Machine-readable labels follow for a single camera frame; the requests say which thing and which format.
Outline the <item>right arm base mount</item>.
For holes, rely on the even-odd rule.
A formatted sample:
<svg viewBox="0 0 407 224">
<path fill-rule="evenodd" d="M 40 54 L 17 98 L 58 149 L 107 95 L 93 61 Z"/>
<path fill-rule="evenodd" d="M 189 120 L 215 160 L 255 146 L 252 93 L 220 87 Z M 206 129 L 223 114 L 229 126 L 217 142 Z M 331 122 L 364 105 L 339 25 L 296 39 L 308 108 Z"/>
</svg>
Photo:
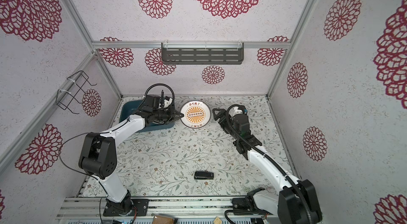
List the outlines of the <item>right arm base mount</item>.
<svg viewBox="0 0 407 224">
<path fill-rule="evenodd" d="M 255 202 L 253 198 L 233 198 L 231 200 L 233 213 L 243 214 L 277 214 L 277 203 L 274 200 L 263 200 Z"/>
</svg>

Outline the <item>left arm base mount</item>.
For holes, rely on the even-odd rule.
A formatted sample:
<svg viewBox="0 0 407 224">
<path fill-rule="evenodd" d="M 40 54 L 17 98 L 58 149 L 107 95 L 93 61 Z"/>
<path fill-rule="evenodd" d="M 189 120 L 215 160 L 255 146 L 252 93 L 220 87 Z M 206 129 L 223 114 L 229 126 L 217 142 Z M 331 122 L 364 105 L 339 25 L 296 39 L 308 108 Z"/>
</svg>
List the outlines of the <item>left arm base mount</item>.
<svg viewBox="0 0 407 224">
<path fill-rule="evenodd" d="M 113 202 L 109 199 L 106 199 L 106 202 L 104 217 L 146 216 L 149 205 L 149 199 L 133 199 L 130 192 L 121 202 Z"/>
</svg>

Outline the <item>orange sunburst plate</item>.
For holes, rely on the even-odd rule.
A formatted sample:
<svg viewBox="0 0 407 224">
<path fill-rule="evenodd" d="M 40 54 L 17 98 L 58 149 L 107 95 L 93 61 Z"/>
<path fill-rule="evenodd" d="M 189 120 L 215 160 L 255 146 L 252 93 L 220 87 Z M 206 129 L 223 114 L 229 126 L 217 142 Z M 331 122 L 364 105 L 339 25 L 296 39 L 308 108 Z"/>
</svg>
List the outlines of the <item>orange sunburst plate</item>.
<svg viewBox="0 0 407 224">
<path fill-rule="evenodd" d="M 182 105 L 180 112 L 183 114 L 181 122 L 191 129 L 200 129 L 206 126 L 212 117 L 209 106 L 198 100 L 186 102 Z"/>
</svg>

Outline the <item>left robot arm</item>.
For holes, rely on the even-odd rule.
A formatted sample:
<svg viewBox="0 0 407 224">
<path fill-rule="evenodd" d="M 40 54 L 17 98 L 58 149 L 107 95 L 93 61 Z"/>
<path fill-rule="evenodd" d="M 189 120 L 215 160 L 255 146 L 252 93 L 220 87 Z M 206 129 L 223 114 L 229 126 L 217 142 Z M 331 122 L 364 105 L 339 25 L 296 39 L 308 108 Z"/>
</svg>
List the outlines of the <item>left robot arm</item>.
<svg viewBox="0 0 407 224">
<path fill-rule="evenodd" d="M 96 177 L 110 202 L 121 203 L 128 190 L 116 172 L 117 147 L 146 127 L 169 124 L 181 118 L 183 114 L 176 110 L 174 96 L 147 95 L 126 120 L 103 132 L 85 136 L 78 166 Z"/>
</svg>

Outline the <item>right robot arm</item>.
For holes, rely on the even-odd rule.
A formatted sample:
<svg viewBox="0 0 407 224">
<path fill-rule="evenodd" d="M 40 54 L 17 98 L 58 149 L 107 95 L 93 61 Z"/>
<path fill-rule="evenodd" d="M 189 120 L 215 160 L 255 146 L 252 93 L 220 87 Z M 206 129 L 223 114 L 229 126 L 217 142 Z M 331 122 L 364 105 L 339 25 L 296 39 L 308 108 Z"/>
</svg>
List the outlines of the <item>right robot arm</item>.
<svg viewBox="0 0 407 224">
<path fill-rule="evenodd" d="M 213 109 L 214 120 L 223 131 L 234 138 L 237 152 L 253 164 L 271 183 L 277 195 L 264 188 L 247 193 L 244 198 L 234 198 L 233 208 L 224 216 L 232 223 L 234 215 L 276 216 L 282 224 L 317 224 L 322 221 L 322 211 L 314 185 L 300 180 L 281 167 L 263 144 L 251 133 L 247 109 L 234 104 L 228 109 Z"/>
</svg>

